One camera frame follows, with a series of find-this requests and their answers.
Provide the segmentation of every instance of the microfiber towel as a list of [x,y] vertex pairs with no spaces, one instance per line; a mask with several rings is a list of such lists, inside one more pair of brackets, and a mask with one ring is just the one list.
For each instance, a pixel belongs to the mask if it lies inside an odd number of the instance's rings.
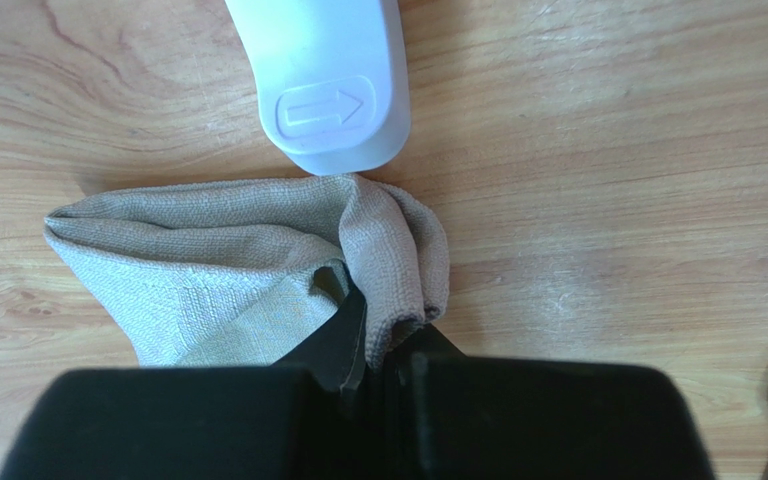
[[405,191],[358,175],[105,192],[58,208],[44,236],[142,366],[270,364],[367,301],[373,368],[443,315],[446,235]]

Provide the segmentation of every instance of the black plastic part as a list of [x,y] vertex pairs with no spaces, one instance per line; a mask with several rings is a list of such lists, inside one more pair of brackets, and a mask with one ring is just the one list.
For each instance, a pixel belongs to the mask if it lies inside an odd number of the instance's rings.
[[291,478],[303,410],[326,405],[312,386],[280,368],[70,372],[1,478]]
[[402,453],[423,478],[714,478],[659,371],[425,353],[400,367]]
[[337,312],[274,365],[304,367],[323,390],[349,401],[366,368],[365,334],[366,299],[352,286]]
[[67,373],[0,478],[714,478],[656,370],[470,358],[427,326],[371,372],[364,318],[352,288],[272,367]]

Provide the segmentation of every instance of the folded towel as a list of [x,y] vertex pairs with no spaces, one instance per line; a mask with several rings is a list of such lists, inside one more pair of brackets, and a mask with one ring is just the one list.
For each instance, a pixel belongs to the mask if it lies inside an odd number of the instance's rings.
[[449,295],[434,213],[357,175],[106,192],[50,213],[44,236],[143,366],[272,363],[336,312],[347,267],[377,368]]

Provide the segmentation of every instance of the wood grain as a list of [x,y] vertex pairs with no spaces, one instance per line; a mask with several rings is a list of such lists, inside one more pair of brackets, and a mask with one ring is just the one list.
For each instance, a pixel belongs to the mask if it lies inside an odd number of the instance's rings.
[[[768,454],[768,2],[404,0],[414,126],[368,176],[446,227],[472,354],[632,362],[721,478]],[[134,365],[44,244],[103,190],[301,176],[221,0],[0,0],[0,460],[60,372]]]

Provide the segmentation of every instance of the gray fabric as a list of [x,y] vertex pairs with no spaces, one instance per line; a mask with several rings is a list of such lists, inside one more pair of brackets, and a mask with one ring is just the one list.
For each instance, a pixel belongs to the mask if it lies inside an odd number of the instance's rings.
[[336,312],[323,268],[366,296],[373,367],[449,295],[434,213],[357,175],[106,192],[50,213],[44,236],[144,366],[274,362]]

